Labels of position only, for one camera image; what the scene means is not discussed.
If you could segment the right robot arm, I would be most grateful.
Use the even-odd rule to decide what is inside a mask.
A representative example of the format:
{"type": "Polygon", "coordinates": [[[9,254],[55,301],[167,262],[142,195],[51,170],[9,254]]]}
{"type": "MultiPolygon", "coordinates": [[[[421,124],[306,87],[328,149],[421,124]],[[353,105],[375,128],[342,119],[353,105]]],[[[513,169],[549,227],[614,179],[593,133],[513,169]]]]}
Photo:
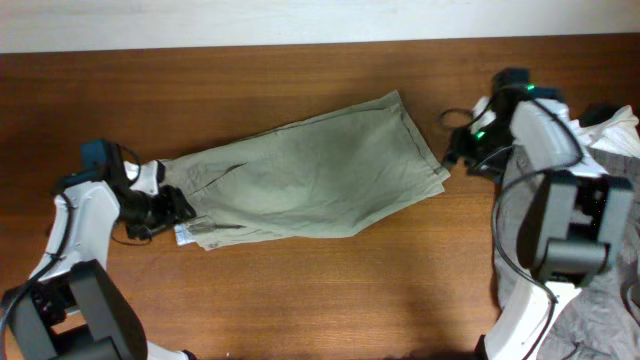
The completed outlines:
{"type": "Polygon", "coordinates": [[[528,70],[506,68],[470,123],[454,128],[442,160],[462,161],[471,176],[501,185],[502,203],[519,185],[538,180],[511,259],[498,231],[494,248],[515,272],[515,288],[494,327],[481,336],[478,359],[533,359],[561,311],[616,260],[632,207],[632,183],[607,173],[570,127],[556,88],[534,85],[528,70]]]}

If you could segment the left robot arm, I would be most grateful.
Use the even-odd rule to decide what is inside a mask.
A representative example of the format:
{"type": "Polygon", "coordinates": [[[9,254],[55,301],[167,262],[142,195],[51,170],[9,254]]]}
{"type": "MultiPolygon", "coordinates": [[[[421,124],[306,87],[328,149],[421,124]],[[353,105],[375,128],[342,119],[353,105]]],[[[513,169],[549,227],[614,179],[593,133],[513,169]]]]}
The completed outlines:
{"type": "Polygon", "coordinates": [[[2,298],[2,333],[30,360],[190,360],[146,337],[133,308],[106,271],[114,227],[134,244],[191,220],[182,191],[164,182],[159,161],[127,162],[105,139],[81,147],[82,168],[53,188],[55,219],[29,278],[2,298]]]}

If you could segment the grey shorts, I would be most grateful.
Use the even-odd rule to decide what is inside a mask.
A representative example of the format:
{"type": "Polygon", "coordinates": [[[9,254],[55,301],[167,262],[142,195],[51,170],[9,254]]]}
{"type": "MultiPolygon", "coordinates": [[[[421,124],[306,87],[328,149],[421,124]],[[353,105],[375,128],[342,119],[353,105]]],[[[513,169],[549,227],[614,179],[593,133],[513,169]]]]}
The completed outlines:
{"type": "MultiPolygon", "coordinates": [[[[596,276],[563,310],[541,344],[536,359],[639,359],[639,159],[589,149],[612,176],[630,180],[634,201],[612,270],[596,276]]],[[[503,177],[504,185],[531,172],[521,147],[516,147],[503,177]]],[[[516,260],[516,236],[542,176],[521,183],[500,203],[497,229],[505,252],[516,260]]],[[[504,309],[518,276],[494,252],[497,301],[504,309]]]]}

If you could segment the khaki shorts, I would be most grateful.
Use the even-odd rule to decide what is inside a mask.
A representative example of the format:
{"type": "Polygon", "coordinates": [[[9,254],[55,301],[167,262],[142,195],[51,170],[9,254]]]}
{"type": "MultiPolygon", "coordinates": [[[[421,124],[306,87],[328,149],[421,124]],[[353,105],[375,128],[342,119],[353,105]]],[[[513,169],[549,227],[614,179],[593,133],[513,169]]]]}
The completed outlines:
{"type": "Polygon", "coordinates": [[[196,212],[180,228],[205,250],[351,237],[449,176],[396,91],[164,164],[196,212]]]}

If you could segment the white garment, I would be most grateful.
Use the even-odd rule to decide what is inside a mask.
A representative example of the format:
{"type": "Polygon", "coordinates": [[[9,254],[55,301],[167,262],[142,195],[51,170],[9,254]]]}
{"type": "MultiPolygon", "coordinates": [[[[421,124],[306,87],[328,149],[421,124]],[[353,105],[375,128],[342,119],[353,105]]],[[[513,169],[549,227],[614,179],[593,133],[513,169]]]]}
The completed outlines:
{"type": "Polygon", "coordinates": [[[569,122],[569,128],[577,135],[579,142],[588,148],[638,158],[638,124],[639,119],[633,113],[633,108],[625,105],[615,111],[613,117],[603,125],[583,129],[578,125],[578,119],[575,119],[569,122]]]}

